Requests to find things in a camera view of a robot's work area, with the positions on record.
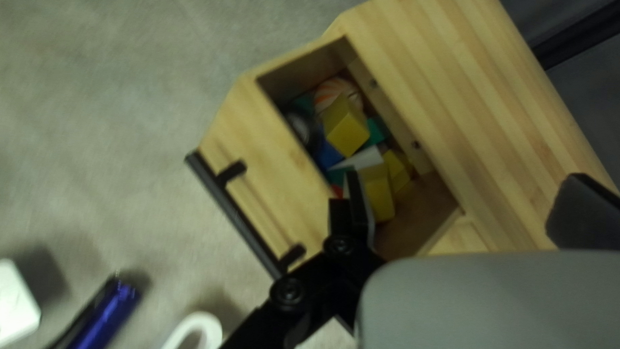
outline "ball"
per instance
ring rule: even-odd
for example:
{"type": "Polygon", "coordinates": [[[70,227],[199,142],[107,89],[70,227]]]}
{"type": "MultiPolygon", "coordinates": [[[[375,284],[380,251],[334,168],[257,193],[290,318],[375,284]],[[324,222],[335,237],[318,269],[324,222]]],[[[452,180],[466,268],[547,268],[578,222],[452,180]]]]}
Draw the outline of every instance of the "ball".
{"type": "Polygon", "coordinates": [[[314,93],[314,110],[317,114],[323,112],[340,94],[349,98],[357,108],[362,110],[361,92],[353,83],[343,78],[331,78],[323,81],[314,93]]]}

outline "black strip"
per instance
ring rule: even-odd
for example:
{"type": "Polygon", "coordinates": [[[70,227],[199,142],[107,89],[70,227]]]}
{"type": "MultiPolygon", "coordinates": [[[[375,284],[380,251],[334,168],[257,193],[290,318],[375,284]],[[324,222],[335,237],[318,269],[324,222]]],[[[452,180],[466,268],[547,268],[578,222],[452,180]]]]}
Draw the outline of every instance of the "black strip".
{"type": "Polygon", "coordinates": [[[616,0],[538,44],[532,51],[545,70],[620,33],[620,1],[616,0]]]}
{"type": "Polygon", "coordinates": [[[216,180],[219,186],[225,188],[226,184],[232,181],[236,176],[243,175],[247,171],[246,164],[241,161],[232,163],[227,168],[223,169],[217,176],[216,180]]]}
{"type": "Polygon", "coordinates": [[[225,183],[220,185],[221,180],[218,180],[218,176],[213,172],[213,169],[211,169],[202,155],[196,150],[185,157],[185,162],[192,168],[209,193],[211,193],[213,199],[222,208],[222,211],[224,211],[232,225],[241,234],[265,269],[267,269],[267,272],[274,279],[279,279],[286,274],[286,269],[281,267],[269,246],[267,246],[256,228],[243,213],[243,210],[237,205],[237,202],[228,193],[225,183]]]}
{"type": "Polygon", "coordinates": [[[304,247],[304,245],[298,243],[290,250],[288,250],[288,252],[286,252],[284,256],[282,256],[282,258],[280,258],[280,267],[283,270],[288,270],[288,267],[291,266],[291,264],[295,263],[298,259],[305,255],[306,248],[304,247]]]}

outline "wood grain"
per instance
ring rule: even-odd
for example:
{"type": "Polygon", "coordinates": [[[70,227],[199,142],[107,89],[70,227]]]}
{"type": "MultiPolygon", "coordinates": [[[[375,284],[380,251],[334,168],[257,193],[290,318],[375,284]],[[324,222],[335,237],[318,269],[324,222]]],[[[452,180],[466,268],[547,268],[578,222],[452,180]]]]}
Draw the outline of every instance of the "wood grain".
{"type": "Polygon", "coordinates": [[[615,190],[498,1],[370,1],[328,33],[346,35],[489,250],[554,248],[544,221],[569,173],[615,190]]]}
{"type": "Polygon", "coordinates": [[[449,229],[436,241],[426,256],[452,255],[455,253],[482,253],[489,252],[489,248],[482,241],[482,237],[476,230],[473,222],[462,215],[449,227],[449,229]]]}
{"type": "MultiPolygon", "coordinates": [[[[460,214],[450,206],[418,254],[554,248],[544,221],[569,173],[617,191],[497,0],[373,0],[242,75],[198,147],[216,171],[246,162],[228,189],[278,256],[295,243],[307,258],[321,249],[332,193],[275,102],[345,66],[374,77],[382,95],[369,97],[403,150],[418,140],[465,212],[448,227],[460,214]]],[[[404,221],[392,241],[406,243],[404,221]]]]}

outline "white object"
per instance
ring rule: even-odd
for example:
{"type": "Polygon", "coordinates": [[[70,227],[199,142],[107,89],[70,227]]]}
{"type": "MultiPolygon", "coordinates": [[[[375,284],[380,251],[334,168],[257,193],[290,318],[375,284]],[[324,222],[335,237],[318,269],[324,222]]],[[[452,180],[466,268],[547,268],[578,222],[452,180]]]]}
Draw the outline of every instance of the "white object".
{"type": "Polygon", "coordinates": [[[178,349],[191,333],[200,333],[196,349],[217,349],[222,344],[222,325],[207,312],[193,312],[179,323],[161,349],[178,349]]]}
{"type": "Polygon", "coordinates": [[[34,332],[41,310],[15,263],[0,260],[0,348],[34,332]]]}
{"type": "Polygon", "coordinates": [[[337,170],[339,168],[345,168],[349,166],[352,166],[356,171],[359,171],[363,168],[371,167],[382,163],[383,156],[381,156],[379,148],[376,145],[373,145],[372,147],[368,147],[348,159],[342,160],[336,165],[330,167],[328,171],[337,170]]]}

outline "black bolt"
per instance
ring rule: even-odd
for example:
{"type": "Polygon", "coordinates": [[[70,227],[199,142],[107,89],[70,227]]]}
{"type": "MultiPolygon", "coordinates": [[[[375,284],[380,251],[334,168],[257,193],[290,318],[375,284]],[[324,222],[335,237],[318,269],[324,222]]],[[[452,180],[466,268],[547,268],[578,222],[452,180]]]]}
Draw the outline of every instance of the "black bolt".
{"type": "Polygon", "coordinates": [[[286,278],[278,281],[275,300],[288,306],[297,304],[303,298],[304,289],[297,279],[286,278]]]}
{"type": "Polygon", "coordinates": [[[347,255],[353,251],[353,244],[348,238],[336,237],[329,243],[329,249],[339,255],[347,255]]]}

